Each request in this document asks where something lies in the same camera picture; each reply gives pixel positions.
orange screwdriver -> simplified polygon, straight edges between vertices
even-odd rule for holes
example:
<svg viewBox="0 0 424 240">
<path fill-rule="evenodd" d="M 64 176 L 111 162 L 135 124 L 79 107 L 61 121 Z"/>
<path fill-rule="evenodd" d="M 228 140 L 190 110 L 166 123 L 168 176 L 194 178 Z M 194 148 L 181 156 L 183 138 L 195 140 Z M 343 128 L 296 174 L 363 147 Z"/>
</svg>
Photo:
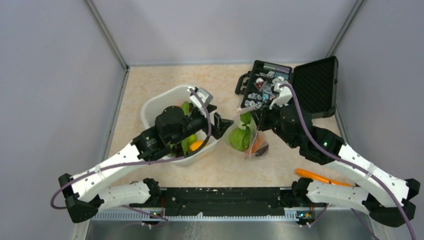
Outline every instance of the orange screwdriver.
<svg viewBox="0 0 424 240">
<path fill-rule="evenodd" d="M 302 178 L 313 179 L 313 180 L 317 180 L 317 181 L 320 181 L 320 182 L 326 183 L 326 184 L 333 184 L 333 185 L 350 187 L 350 185 L 347 184 L 347 183 L 334 181 L 334 180 L 331 180 L 331 179 L 326 178 L 324 176 L 318 175 L 316 173 L 313 173 L 313 172 L 310 172 L 310 171 L 307 171 L 307 170 L 301 169 L 301 168 L 296 169 L 296 174 L 301 176 Z"/>
</svg>

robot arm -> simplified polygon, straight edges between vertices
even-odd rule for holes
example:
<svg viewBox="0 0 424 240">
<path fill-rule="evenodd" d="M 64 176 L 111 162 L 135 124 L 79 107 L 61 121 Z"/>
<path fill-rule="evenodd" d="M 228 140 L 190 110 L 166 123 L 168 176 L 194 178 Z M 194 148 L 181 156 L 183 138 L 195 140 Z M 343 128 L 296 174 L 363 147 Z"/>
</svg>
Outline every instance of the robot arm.
<svg viewBox="0 0 424 240">
<path fill-rule="evenodd" d="M 369 214 L 370 217 L 382 224 L 398 227 L 405 221 L 388 191 L 380 185 L 379 182 L 382 182 L 393 193 L 407 217 L 409 219 L 414 217 L 415 205 L 409 200 L 419 192 L 420 183 L 418 181 L 396 178 L 378 168 L 359 155 L 335 133 L 313 126 L 311 114 L 301 110 L 305 127 L 310 133 L 308 136 L 302 126 L 296 105 L 288 104 L 292 93 L 287 87 L 287 83 L 277 84 L 274 90 L 279 92 L 279 96 L 273 100 L 269 108 L 265 107 L 252 112 L 259 130 L 272 130 L 289 147 L 299 147 L 300 155 L 307 160 L 336 170 L 358 185 L 355 187 L 337 186 L 301 178 L 292 186 L 293 193 L 298 197 L 299 202 L 303 202 L 305 206 L 310 203 L 329 203 L 353 208 Z M 344 162 L 324 154 L 311 142 L 310 137 L 323 150 L 341 158 Z"/>
<path fill-rule="evenodd" d="M 223 119 L 218 113 L 214 113 L 217 107 L 209 104 L 213 96 L 205 89 L 189 87 L 188 91 L 192 92 L 190 100 L 193 103 L 190 116 L 185 116 L 180 107 L 169 106 L 156 117 L 155 126 L 143 131 L 109 159 L 85 172 L 76 175 L 66 173 L 59 177 L 62 188 L 69 185 L 63 189 L 62 193 L 65 197 L 66 209 L 74 223 L 90 219 L 98 211 L 108 208 L 134 203 L 142 204 L 147 201 L 156 202 L 161 190 L 153 179 L 147 178 L 143 182 L 124 186 L 109 186 L 145 165 L 170 162 L 170 160 L 157 160 L 171 153 L 170 144 L 178 144 L 200 130 L 208 132 L 207 114 L 210 113 L 213 116 L 210 125 L 212 137 L 219 139 L 223 136 L 233 121 Z"/>
</svg>

white plastic basket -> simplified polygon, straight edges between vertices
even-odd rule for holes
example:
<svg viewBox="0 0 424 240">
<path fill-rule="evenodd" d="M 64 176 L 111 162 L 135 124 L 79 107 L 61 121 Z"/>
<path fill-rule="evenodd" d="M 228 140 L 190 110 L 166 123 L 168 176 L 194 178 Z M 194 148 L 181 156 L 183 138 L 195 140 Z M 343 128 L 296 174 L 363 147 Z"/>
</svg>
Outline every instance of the white plastic basket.
<svg viewBox="0 0 424 240">
<path fill-rule="evenodd" d="M 163 110 L 169 106 L 180 106 L 185 101 L 190 102 L 189 96 L 190 93 L 187 91 L 190 84 L 179 85 L 171 90 L 168 90 L 160 95 L 157 95 L 149 99 L 141 108 L 141 121 L 146 129 L 155 125 L 156 117 L 163 112 Z M 214 123 L 213 112 L 210 112 L 210 120 L 212 124 Z M 204 140 L 206 134 L 201 130 L 196 133 L 198 140 Z M 218 141 L 210 136 L 207 146 L 205 146 L 200 152 L 193 156 L 189 156 L 185 159 L 174 161 L 175 164 L 180 166 L 189 166 L 193 164 L 196 160 L 201 159 L 207 154 L 213 152 L 217 147 Z M 173 158 L 170 155 L 163 157 L 163 159 Z"/>
</svg>

gray wall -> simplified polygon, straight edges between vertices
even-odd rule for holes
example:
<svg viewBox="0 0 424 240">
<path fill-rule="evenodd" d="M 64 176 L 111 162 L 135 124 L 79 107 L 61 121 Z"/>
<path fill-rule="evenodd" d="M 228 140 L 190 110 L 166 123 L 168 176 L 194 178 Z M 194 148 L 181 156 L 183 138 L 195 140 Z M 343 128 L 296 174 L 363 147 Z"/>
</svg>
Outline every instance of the gray wall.
<svg viewBox="0 0 424 240">
<path fill-rule="evenodd" d="M 0 1 L 0 239 L 70 237 L 50 197 L 100 161 L 122 77 L 82 0 Z"/>
<path fill-rule="evenodd" d="M 129 65 L 325 57 L 356 0 L 94 0 Z"/>
<path fill-rule="evenodd" d="M 352 145 L 393 175 L 424 184 L 424 1 L 368 1 L 339 46 L 337 97 Z M 412 221 L 424 235 L 424 193 Z M 405 226 L 396 239 L 408 239 Z"/>
</svg>

marble surface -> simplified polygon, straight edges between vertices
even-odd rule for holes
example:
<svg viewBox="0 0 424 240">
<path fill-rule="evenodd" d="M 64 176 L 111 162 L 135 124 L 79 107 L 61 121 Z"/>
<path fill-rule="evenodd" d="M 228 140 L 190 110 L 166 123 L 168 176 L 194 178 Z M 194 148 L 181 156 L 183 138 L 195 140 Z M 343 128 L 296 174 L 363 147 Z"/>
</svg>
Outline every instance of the marble surface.
<svg viewBox="0 0 424 240">
<path fill-rule="evenodd" d="M 145 129 L 140 118 L 143 104 L 181 84 L 205 88 L 214 96 L 212 104 L 217 105 L 217 112 L 223 118 L 234 118 L 243 98 L 234 93 L 237 81 L 251 68 L 251 64 L 132 67 L 109 156 L 117 153 Z M 313 123 L 339 134 L 334 117 L 315 119 Z M 220 141 L 216 151 L 190 166 L 178 166 L 172 162 L 154 164 L 135 170 L 113 185 L 153 178 L 161 187 L 288 187 L 299 179 L 295 174 L 296 168 L 352 184 L 332 169 L 304 159 L 299 155 L 298 148 L 289 148 L 271 131 L 265 132 L 265 135 L 270 143 L 269 152 L 262 158 L 243 159 L 234 154 L 234 150 L 227 147 L 224 141 Z"/>
</svg>

